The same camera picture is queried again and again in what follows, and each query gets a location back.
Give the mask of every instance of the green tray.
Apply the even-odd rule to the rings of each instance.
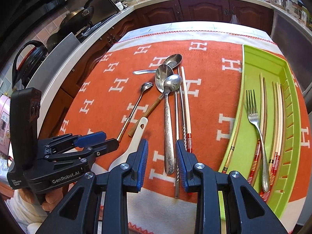
[[[255,147],[258,140],[258,134],[254,126],[248,121],[246,100],[243,98],[243,96],[246,90],[254,89],[258,111],[260,112],[260,73],[262,73],[263,77],[266,79],[268,111],[265,148],[268,160],[271,155],[274,127],[274,97],[272,81],[282,84],[285,105],[287,107],[285,147],[282,149],[282,159],[280,159],[278,173],[276,174],[274,182],[276,185],[274,186],[274,191],[272,192],[270,200],[268,201],[269,207],[276,214],[276,216],[280,218],[289,201],[289,197],[291,196],[299,165],[301,121],[298,96],[288,63],[276,55],[248,45],[243,45],[241,91],[236,113],[236,117],[238,118],[241,105],[244,105],[241,115],[241,125],[238,132],[235,150],[233,152],[227,173],[236,170],[239,171],[245,177],[245,179],[247,179],[251,169],[255,154]],[[237,128],[237,123],[238,119],[235,119],[233,132],[224,159],[219,168],[220,172],[223,169],[230,151],[234,131]],[[259,171],[257,175],[254,189],[257,192],[259,192],[261,189],[261,171]],[[219,194],[219,199],[221,218],[225,219],[223,198],[221,193]]]

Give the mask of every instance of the white countertop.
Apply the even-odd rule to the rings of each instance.
[[[104,34],[106,33],[112,26],[114,26],[117,22],[119,22],[121,19],[129,15],[131,12],[133,12],[136,9],[149,6],[152,4],[165,2],[169,0],[143,0],[139,1],[134,5],[129,6],[128,8],[124,9],[123,11],[119,12],[115,17],[108,20],[103,26],[101,26],[99,29],[97,29],[90,37],[88,37],[83,43],[81,43],[75,51],[67,58],[67,60],[64,61],[63,65],[59,69],[59,71],[55,74],[54,78],[52,79],[50,85],[46,89],[46,91],[43,93],[42,99],[41,99],[41,108],[40,108],[40,117],[38,118],[38,134],[40,132],[40,129],[42,127],[44,118],[48,112],[48,109],[52,103],[52,100],[54,99],[57,91],[59,90],[60,86],[62,85],[63,81],[67,77],[68,73],[72,70],[72,68],[75,66],[75,64],[79,61],[79,59],[82,57],[82,55]],[[298,23],[298,20],[296,20],[294,17],[288,15],[286,11],[283,11],[282,9],[265,2],[263,0],[241,0],[245,2],[250,2],[254,4],[258,4],[267,8],[271,8],[274,11],[277,11],[284,16],[290,18],[293,23],[297,24],[298,27],[307,35],[309,35],[312,39],[312,32],[305,26]]]

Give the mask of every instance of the plastic bag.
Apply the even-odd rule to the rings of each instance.
[[[240,25],[237,17],[235,14],[232,15],[232,18],[231,18],[231,21],[230,21],[231,24],[236,24],[236,25]]]

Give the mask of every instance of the metal fork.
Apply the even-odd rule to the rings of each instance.
[[[262,138],[262,133],[259,128],[259,115],[257,111],[257,104],[255,102],[255,90],[246,90],[246,106],[248,120],[253,124],[258,130],[259,137],[261,140],[261,154],[262,154],[262,189],[264,192],[269,191],[269,168],[266,159],[266,151],[264,149],[264,143]]]

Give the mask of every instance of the fork handle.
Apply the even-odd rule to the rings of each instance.
[[[269,191],[269,168],[268,168],[268,161],[266,158],[266,150],[264,149],[264,143],[262,138],[262,133],[258,124],[255,125],[259,132],[259,137],[261,141],[261,155],[262,155],[262,189],[264,192]]]

